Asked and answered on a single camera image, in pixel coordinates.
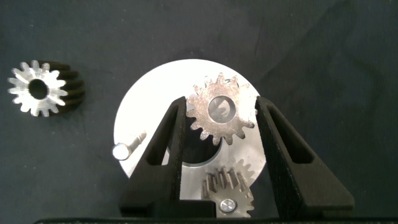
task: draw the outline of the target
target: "dark fabric background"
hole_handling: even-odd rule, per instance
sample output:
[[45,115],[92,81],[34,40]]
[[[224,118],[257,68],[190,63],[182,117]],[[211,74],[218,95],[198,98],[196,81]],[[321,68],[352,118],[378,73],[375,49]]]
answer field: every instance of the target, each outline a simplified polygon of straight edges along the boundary
[[[272,100],[354,195],[354,216],[397,214],[398,1],[1,0],[0,223],[118,217],[119,103],[185,58],[231,67]],[[6,78],[32,59],[78,70],[85,102],[21,113]],[[252,190],[253,216],[276,217],[266,169]]]

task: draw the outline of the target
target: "white disc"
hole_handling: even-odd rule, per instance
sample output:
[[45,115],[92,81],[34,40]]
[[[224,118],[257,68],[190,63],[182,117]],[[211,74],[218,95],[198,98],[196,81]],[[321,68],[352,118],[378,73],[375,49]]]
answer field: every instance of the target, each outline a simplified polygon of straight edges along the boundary
[[[145,148],[162,120],[171,102],[185,96],[196,95],[193,86],[204,87],[205,77],[216,80],[219,73],[225,78],[237,76],[239,85],[249,83],[234,70],[207,60],[189,59],[169,62],[161,65],[141,77],[124,96],[114,124],[114,143],[127,143],[143,131],[147,137],[142,144],[125,161],[120,161],[124,172],[131,176]],[[258,96],[257,90],[250,85],[249,91]],[[187,110],[193,106],[187,104]],[[254,171],[251,177],[246,177],[251,185],[259,176],[266,164],[257,121],[255,127],[243,128],[246,137],[240,139],[233,136],[233,144],[227,145],[223,139],[219,151],[208,161],[201,164],[183,163],[181,178],[181,199],[201,199],[201,187],[207,173],[222,166],[234,166],[234,161],[243,159],[244,164],[250,164],[249,171]]]

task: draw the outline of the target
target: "silver gear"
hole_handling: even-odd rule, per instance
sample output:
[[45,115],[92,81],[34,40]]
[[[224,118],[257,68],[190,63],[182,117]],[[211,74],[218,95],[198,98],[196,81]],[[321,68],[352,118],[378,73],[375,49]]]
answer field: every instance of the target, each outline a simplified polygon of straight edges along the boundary
[[[60,88],[66,84],[65,80],[57,80],[59,71],[50,72],[50,65],[44,63],[42,68],[36,60],[32,61],[32,68],[27,63],[21,63],[22,71],[13,68],[12,72],[16,78],[9,78],[8,81],[15,85],[14,88],[8,89],[11,94],[17,94],[18,97],[13,99],[15,104],[22,103],[21,111],[28,112],[31,115],[38,116],[40,112],[45,117],[49,116],[49,110],[58,113],[56,105],[65,106],[65,102],[60,99],[61,96],[67,96],[68,92]],[[29,92],[29,84],[33,80],[41,80],[47,86],[47,96],[42,99],[34,98]]]
[[216,203],[217,218],[250,218],[248,211],[254,210],[254,197],[244,177],[225,167],[207,175],[202,186],[202,199]]
[[[218,75],[215,83],[211,79],[207,79],[205,88],[195,85],[194,89],[198,96],[188,98],[188,103],[195,107],[195,109],[187,111],[188,117],[196,118],[191,129],[202,128],[200,139],[205,140],[212,135],[214,145],[218,145],[222,137],[229,145],[232,145],[233,134],[244,139],[242,128],[254,128],[254,123],[251,120],[256,113],[254,104],[248,104],[248,102],[252,102],[248,99],[255,97],[249,94],[248,88],[249,84],[239,86],[236,76],[226,80],[222,73]],[[225,115],[225,108],[210,110],[210,107],[217,108],[220,103],[224,102],[229,106],[227,115]],[[215,114],[222,115],[222,118],[216,118],[215,121]]]

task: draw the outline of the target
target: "small gear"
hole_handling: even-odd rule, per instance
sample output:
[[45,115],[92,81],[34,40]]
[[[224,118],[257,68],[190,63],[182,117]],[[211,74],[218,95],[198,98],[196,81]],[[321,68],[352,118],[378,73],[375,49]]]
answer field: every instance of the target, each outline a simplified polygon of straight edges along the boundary
[[217,218],[249,218],[248,211],[254,210],[253,194],[244,177],[225,167],[207,175],[202,186],[202,199],[216,203]]
[[249,170],[251,167],[250,164],[244,165],[243,159],[236,162],[236,159],[232,158],[231,162],[227,163],[225,167],[227,169],[234,169],[236,173],[241,174],[249,187],[255,181],[252,178],[255,172],[253,170]]
[[202,128],[200,139],[205,140],[212,135],[214,145],[218,145],[221,138],[232,145],[233,134],[244,139],[242,128],[254,127],[252,120],[256,113],[254,100],[251,100],[256,96],[251,95],[248,88],[249,84],[239,86],[236,76],[226,80],[222,73],[215,83],[208,78],[205,88],[195,85],[198,96],[188,98],[188,103],[195,107],[187,111],[188,117],[196,118],[191,129]]
[[15,87],[8,89],[8,92],[18,95],[13,102],[22,103],[22,112],[30,110],[32,116],[38,116],[41,112],[42,116],[48,117],[49,110],[52,113],[60,111],[57,105],[63,107],[63,112],[83,101],[84,90],[77,89],[83,82],[67,80],[76,78],[78,75],[77,72],[69,71],[68,65],[58,62],[39,63],[33,60],[32,68],[25,62],[21,63],[21,68],[22,71],[17,68],[12,69],[16,78],[9,78],[8,81]]

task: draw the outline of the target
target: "gear tooth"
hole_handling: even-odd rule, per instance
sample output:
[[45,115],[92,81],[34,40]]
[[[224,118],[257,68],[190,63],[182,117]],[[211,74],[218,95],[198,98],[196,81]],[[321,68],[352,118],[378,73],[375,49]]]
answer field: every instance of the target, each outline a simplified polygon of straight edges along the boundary
[[244,138],[246,137],[246,135],[244,134],[244,132],[243,132],[242,129],[239,130],[239,131],[236,133],[236,135],[237,135],[237,137],[239,137],[239,138],[241,138],[241,139],[244,139]]
[[222,74],[222,73],[218,74],[216,83],[225,83],[224,74]]
[[23,69],[24,72],[30,71],[30,67],[26,62],[21,62],[21,68]]
[[249,121],[248,123],[245,123],[244,126],[247,128],[254,128],[254,123]]
[[225,136],[224,138],[228,145],[232,145],[233,142],[232,136]]
[[197,93],[197,95],[200,95],[200,94],[202,93],[202,91],[203,91],[203,89],[200,88],[200,87],[197,86],[197,85],[194,85],[194,86],[193,86],[193,89],[195,90],[195,93]]
[[196,116],[196,111],[195,110],[187,111],[187,117],[194,118],[195,116]]
[[217,146],[220,143],[220,137],[213,136],[213,145]]
[[51,110],[51,112],[53,112],[53,113],[58,113],[58,112],[59,112],[58,108],[57,108],[55,105],[52,105],[52,106],[50,107],[50,110]]
[[244,166],[247,170],[249,170],[250,169],[250,167],[251,167],[251,164],[246,164],[246,166]]
[[221,180],[221,182],[220,182],[221,187],[223,189],[226,189],[227,184],[230,184],[230,181],[229,181],[229,177],[228,177],[228,172],[225,167],[221,168],[221,171],[219,172],[219,177]]
[[35,72],[38,72],[39,69],[40,69],[39,62],[36,61],[36,60],[33,60],[33,61],[32,61],[32,68],[33,68],[33,70],[34,70]]
[[199,128],[200,128],[200,126],[199,126],[199,124],[197,122],[194,122],[194,123],[191,124],[191,129],[192,130],[197,130]]
[[37,108],[31,108],[31,109],[30,109],[30,114],[31,114],[32,116],[38,116],[39,113],[40,113],[40,111],[39,111]]
[[59,75],[60,75],[60,71],[54,70],[54,71],[50,72],[49,77],[56,79],[56,78],[58,78]]
[[248,211],[254,210],[254,206],[252,206],[252,205],[248,205],[247,208],[248,208]]
[[22,72],[17,68],[13,68],[11,71],[13,72],[15,77],[17,77],[17,79],[22,83],[28,84],[29,80],[32,78],[32,74],[30,74],[30,72]]
[[205,77],[205,86],[206,86],[206,88],[209,87],[212,84],[213,84],[213,81],[211,80],[211,78],[206,76]]
[[43,63],[42,64],[42,71],[43,72],[50,72],[50,64],[49,63]]
[[207,132],[205,132],[205,131],[202,131],[202,132],[200,133],[200,139],[201,139],[202,141],[205,140],[208,136],[209,136],[209,134],[208,134]]
[[49,117],[50,116],[50,113],[49,113],[49,111],[47,109],[44,109],[41,112],[42,112],[42,115],[45,116],[45,117]]
[[238,179],[238,175],[235,173],[234,169],[231,169],[229,171],[229,179],[231,181],[231,187],[233,189],[237,188],[237,186],[239,185],[239,179]]
[[15,103],[15,104],[22,103],[22,98],[21,98],[20,96],[18,96],[18,97],[16,97],[16,98],[14,98],[14,99],[12,100],[12,102]]
[[23,104],[22,104],[22,106],[21,106],[21,111],[22,111],[22,112],[28,112],[29,109],[30,109],[30,107],[28,106],[27,103],[23,103]]
[[18,89],[18,88],[10,88],[10,89],[8,89],[7,91],[8,91],[9,93],[11,93],[11,94],[18,94],[18,93],[21,92],[21,90]]
[[49,85],[49,88],[63,87],[67,82],[65,80],[57,80]]

